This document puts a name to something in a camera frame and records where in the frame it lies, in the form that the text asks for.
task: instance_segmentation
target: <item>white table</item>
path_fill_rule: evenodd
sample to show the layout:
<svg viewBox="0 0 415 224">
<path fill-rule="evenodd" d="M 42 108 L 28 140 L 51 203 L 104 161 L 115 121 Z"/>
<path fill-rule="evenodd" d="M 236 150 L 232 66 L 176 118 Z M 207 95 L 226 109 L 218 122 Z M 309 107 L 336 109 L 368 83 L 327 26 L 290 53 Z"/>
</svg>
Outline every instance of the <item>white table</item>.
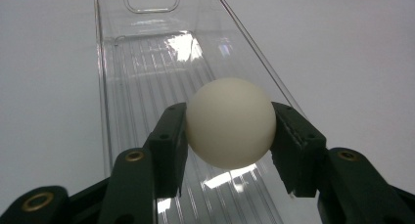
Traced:
<svg viewBox="0 0 415 224">
<path fill-rule="evenodd" d="M 328 146 L 415 193 L 415 0 L 227 1 Z M 2 211 L 42 185 L 73 194 L 104 169 L 93 0 L 0 0 L 0 26 Z M 299 206 L 288 222 L 319 222 L 314 200 Z"/>
<path fill-rule="evenodd" d="M 104 179 L 94 0 L 0 0 L 0 213 Z"/>
<path fill-rule="evenodd" d="M 415 0 L 227 0 L 328 146 L 415 193 Z"/>
</svg>

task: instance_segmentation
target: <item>white surface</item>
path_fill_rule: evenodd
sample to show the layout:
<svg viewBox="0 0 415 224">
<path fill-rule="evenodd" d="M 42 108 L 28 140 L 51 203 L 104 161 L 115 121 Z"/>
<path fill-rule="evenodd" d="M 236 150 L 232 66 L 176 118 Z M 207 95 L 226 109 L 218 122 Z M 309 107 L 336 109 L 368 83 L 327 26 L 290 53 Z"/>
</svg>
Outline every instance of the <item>white surface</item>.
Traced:
<svg viewBox="0 0 415 224">
<path fill-rule="evenodd" d="M 0 0 L 0 213 L 104 178 L 93 0 Z"/>
<path fill-rule="evenodd" d="M 238 169 L 260 160 L 275 137 L 270 98 L 252 83 L 221 78 L 200 88 L 186 110 L 186 136 L 204 161 Z"/>
<path fill-rule="evenodd" d="M 414 1 L 227 0 L 328 146 L 360 151 L 410 193 Z"/>
</svg>

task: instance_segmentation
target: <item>brass screw hole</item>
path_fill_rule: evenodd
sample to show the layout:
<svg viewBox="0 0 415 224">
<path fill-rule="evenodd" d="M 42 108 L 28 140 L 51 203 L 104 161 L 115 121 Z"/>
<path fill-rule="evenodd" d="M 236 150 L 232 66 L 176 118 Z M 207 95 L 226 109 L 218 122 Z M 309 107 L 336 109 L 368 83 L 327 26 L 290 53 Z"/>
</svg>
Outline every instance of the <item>brass screw hole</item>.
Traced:
<svg viewBox="0 0 415 224">
<path fill-rule="evenodd" d="M 129 162 L 140 160 L 144 157 L 144 154 L 142 152 L 131 152 L 125 156 L 125 160 Z"/>
<path fill-rule="evenodd" d="M 32 196 L 27 199 L 22 206 L 22 210 L 26 212 L 36 211 L 46 205 L 48 205 L 53 200 L 53 193 L 43 192 Z"/>
<path fill-rule="evenodd" d="M 357 154 L 350 152 L 350 151 L 341 151 L 338 152 L 340 158 L 348 160 L 348 161 L 358 161 L 359 157 Z"/>
</svg>

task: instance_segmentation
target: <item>white ball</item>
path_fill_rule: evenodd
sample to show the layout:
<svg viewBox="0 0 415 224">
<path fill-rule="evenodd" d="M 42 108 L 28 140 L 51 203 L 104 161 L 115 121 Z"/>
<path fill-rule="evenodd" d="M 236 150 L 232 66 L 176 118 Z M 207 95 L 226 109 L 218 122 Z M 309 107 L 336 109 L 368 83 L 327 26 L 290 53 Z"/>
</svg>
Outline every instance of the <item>white ball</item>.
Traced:
<svg viewBox="0 0 415 224">
<path fill-rule="evenodd" d="M 193 151 L 213 166 L 236 169 L 255 163 L 271 147 L 277 127 L 269 97 L 238 78 L 203 86 L 186 111 Z"/>
</svg>

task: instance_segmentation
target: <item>clear plastic tray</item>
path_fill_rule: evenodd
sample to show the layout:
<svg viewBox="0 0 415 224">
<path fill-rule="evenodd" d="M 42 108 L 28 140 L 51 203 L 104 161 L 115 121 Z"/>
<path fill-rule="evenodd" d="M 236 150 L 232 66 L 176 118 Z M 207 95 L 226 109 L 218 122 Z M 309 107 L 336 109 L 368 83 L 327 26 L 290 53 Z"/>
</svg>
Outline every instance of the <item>clear plastic tray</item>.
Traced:
<svg viewBox="0 0 415 224">
<path fill-rule="evenodd" d="M 224 0 L 96 0 L 96 12 L 108 174 L 120 152 L 143 146 L 166 107 L 217 78 L 247 79 L 300 110 Z M 283 223 L 275 187 L 285 188 L 266 182 L 275 178 L 270 154 L 226 171 L 189 148 L 182 197 L 159 201 L 159 222 Z"/>
</svg>

